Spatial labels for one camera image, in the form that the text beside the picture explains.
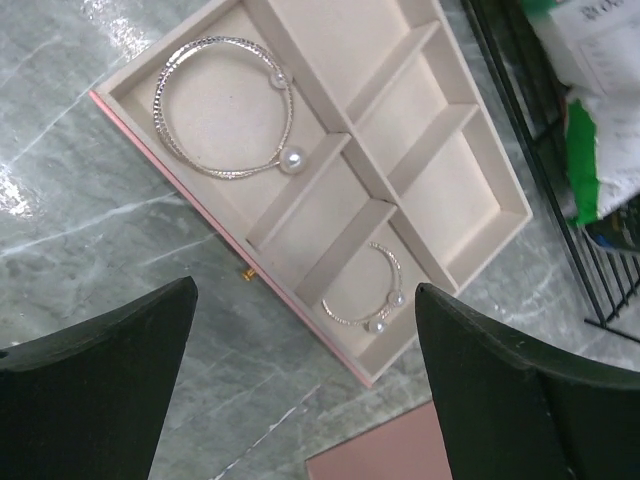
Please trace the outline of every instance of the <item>gray marble surface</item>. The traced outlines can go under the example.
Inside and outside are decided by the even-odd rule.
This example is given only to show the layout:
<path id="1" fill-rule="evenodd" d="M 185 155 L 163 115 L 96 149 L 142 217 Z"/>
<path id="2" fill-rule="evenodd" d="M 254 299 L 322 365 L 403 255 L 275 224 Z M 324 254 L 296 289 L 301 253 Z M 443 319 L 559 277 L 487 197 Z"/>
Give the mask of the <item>gray marble surface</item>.
<path id="1" fill-rule="evenodd" d="M 0 347 L 192 275 L 200 300 L 152 478 L 302 479 L 306 458 L 429 400 L 429 385 L 414 345 L 362 387 L 269 288 L 241 278 L 244 263 L 87 97 L 202 3 L 0 0 Z M 640 348 L 582 323 L 557 227 L 459 5 L 444 4 L 535 215 L 462 300 L 640 367 Z"/>

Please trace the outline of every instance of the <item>large silver bracelet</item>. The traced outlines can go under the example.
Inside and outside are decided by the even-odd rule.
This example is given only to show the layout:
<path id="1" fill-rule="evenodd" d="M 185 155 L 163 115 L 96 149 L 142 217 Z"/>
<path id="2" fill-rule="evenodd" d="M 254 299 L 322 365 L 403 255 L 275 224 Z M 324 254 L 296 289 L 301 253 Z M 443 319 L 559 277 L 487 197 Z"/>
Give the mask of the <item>large silver bracelet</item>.
<path id="1" fill-rule="evenodd" d="M 171 133 L 169 132 L 169 128 L 167 127 L 167 122 L 165 120 L 162 106 L 164 99 L 163 93 L 164 89 L 167 86 L 169 77 L 171 77 L 171 74 L 178 69 L 182 62 L 187 60 L 194 53 L 202 50 L 203 48 L 219 44 L 227 44 L 240 47 L 256 55 L 258 58 L 264 61 L 273 71 L 270 76 L 271 85 L 276 89 L 284 92 L 287 107 L 287 122 L 284 127 L 282 138 L 280 139 L 276 150 L 271 155 L 271 158 L 269 158 L 269 161 L 264 165 L 242 170 L 218 170 L 215 168 L 205 167 L 204 165 L 194 162 L 187 156 L 187 154 L 184 153 L 184 151 L 172 137 Z M 160 72 L 160 76 L 158 77 L 156 93 L 153 98 L 153 120 L 156 132 L 158 133 L 160 140 L 178 160 L 185 163 L 195 171 L 213 178 L 222 180 L 236 180 L 239 178 L 246 178 L 251 175 L 255 175 L 256 173 L 260 173 L 274 167 L 280 167 L 283 172 L 288 174 L 296 174 L 304 170 L 307 165 L 307 158 L 300 148 L 286 145 L 287 139 L 289 138 L 289 133 L 291 132 L 291 125 L 293 123 L 293 92 L 291 82 L 287 78 L 283 68 L 274 60 L 273 56 L 268 50 L 266 50 L 264 47 L 261 47 L 257 43 L 246 40 L 244 38 L 221 36 L 205 37 L 187 43 L 183 47 L 179 48 L 176 52 L 174 52 Z"/>
<path id="2" fill-rule="evenodd" d="M 386 318 L 393 309 L 399 308 L 405 303 L 404 293 L 402 293 L 402 267 L 394 253 L 387 247 L 376 242 L 369 242 L 369 247 L 382 253 L 391 267 L 393 281 L 385 304 L 380 308 L 380 310 L 357 320 L 347 320 L 339 317 L 329 308 L 325 299 L 322 299 L 322 308 L 324 308 L 324 311 L 329 315 L 329 317 L 342 325 L 346 325 L 348 327 L 365 326 L 369 332 L 378 334 L 382 333 L 385 328 L 387 328 Z"/>

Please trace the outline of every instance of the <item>jewelry tray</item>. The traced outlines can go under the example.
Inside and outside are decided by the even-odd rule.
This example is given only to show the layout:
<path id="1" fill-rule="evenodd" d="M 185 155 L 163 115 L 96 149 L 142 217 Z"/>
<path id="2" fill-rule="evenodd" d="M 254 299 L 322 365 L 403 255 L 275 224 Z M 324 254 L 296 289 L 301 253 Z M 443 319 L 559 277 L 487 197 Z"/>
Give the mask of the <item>jewelry tray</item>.
<path id="1" fill-rule="evenodd" d="M 293 76 L 288 144 L 309 167 L 246 179 L 178 162 L 153 126 L 157 76 L 207 35 L 253 40 Z M 253 55 L 210 47 L 172 76 L 168 122 L 207 166 L 264 163 L 286 118 Z M 362 382 L 416 338 L 413 292 L 458 294 L 531 213 L 440 5 L 433 0 L 213 0 L 102 84 L 92 98 Z M 384 303 L 402 265 L 405 305 L 380 335 L 330 319 Z"/>

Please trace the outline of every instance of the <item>jewelry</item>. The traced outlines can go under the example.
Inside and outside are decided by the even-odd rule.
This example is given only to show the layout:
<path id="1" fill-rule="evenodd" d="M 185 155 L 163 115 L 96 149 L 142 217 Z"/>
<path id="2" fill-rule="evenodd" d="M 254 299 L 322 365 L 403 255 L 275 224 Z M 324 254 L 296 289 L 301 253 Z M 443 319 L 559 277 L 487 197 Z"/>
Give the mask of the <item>jewelry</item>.
<path id="1" fill-rule="evenodd" d="M 215 168 L 205 167 L 204 165 L 191 160 L 182 151 L 177 142 L 171 136 L 169 128 L 167 127 L 164 112 L 162 110 L 162 101 L 163 92 L 165 87 L 167 86 L 169 77 L 178 69 L 182 62 L 184 62 L 187 58 L 192 56 L 197 51 L 212 45 L 219 44 L 227 44 L 240 47 L 256 55 L 258 58 L 264 61 L 271 70 L 273 70 L 273 73 L 270 77 L 271 85 L 274 88 L 282 90 L 284 92 L 287 104 L 287 122 L 285 124 L 280 143 L 278 143 L 278 146 L 275 152 L 273 152 L 273 154 L 271 155 L 271 158 L 269 158 L 269 161 L 264 165 L 253 168 L 246 168 L 244 170 L 218 170 Z M 269 170 L 274 167 L 280 167 L 283 172 L 293 175 L 296 173 L 300 173 L 307 166 L 307 158 L 302 149 L 293 146 L 285 146 L 287 139 L 289 138 L 289 133 L 291 132 L 291 124 L 293 123 L 293 93 L 291 82 L 285 75 L 283 68 L 274 60 L 273 56 L 268 50 L 261 47 L 257 43 L 246 40 L 244 38 L 205 37 L 187 43 L 183 47 L 176 50 L 176 52 L 174 52 L 174 54 L 169 58 L 164 68 L 160 72 L 160 76 L 158 77 L 156 93 L 153 97 L 153 121 L 160 140 L 162 141 L 164 146 L 167 147 L 167 149 L 169 149 L 171 153 L 176 156 L 178 160 L 193 168 L 195 171 L 213 178 L 235 180 L 238 178 L 249 177 L 251 175 L 264 172 L 265 170 Z"/>
<path id="2" fill-rule="evenodd" d="M 400 267 L 400 262 L 393 254 L 391 250 L 387 247 L 383 247 L 379 243 L 369 242 L 369 247 L 378 250 L 381 252 L 389 262 L 391 266 L 391 273 L 393 275 L 393 282 L 391 286 L 391 290 L 387 295 L 387 299 L 385 304 L 380 308 L 380 310 L 362 317 L 358 320 L 346 320 L 342 317 L 337 316 L 335 313 L 331 311 L 329 305 L 327 305 L 327 301 L 322 299 L 322 308 L 333 320 L 342 325 L 347 325 L 349 327 L 357 327 L 360 325 L 364 325 L 367 331 L 370 333 L 382 333 L 385 328 L 387 328 L 387 322 L 385 319 L 389 316 L 389 314 L 393 311 L 394 308 L 399 308 L 405 303 L 405 297 L 402 293 L 402 268 Z"/>

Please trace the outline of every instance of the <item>pearl bead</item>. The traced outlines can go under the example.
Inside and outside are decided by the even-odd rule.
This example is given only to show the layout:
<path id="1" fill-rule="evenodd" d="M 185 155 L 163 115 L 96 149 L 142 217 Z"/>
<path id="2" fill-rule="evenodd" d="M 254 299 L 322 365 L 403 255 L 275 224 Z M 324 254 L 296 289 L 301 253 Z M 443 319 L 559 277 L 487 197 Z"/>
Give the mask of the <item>pearl bead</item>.
<path id="1" fill-rule="evenodd" d="M 400 290 L 394 290 L 387 295 L 387 301 L 393 308 L 398 308 L 404 305 L 404 294 Z"/>
<path id="2" fill-rule="evenodd" d="M 367 324 L 367 330 L 370 333 L 374 333 L 376 335 L 379 335 L 380 333 L 384 332 L 386 328 L 387 328 L 387 322 L 379 318 L 376 320 L 371 320 Z"/>
<path id="3" fill-rule="evenodd" d="M 300 173 L 307 167 L 307 157 L 299 147 L 284 147 L 280 152 L 280 169 L 289 175 Z"/>
<path id="4" fill-rule="evenodd" d="M 287 88 L 287 77 L 283 72 L 273 72 L 271 77 L 269 77 L 269 81 L 271 82 L 271 86 L 278 90 Z"/>

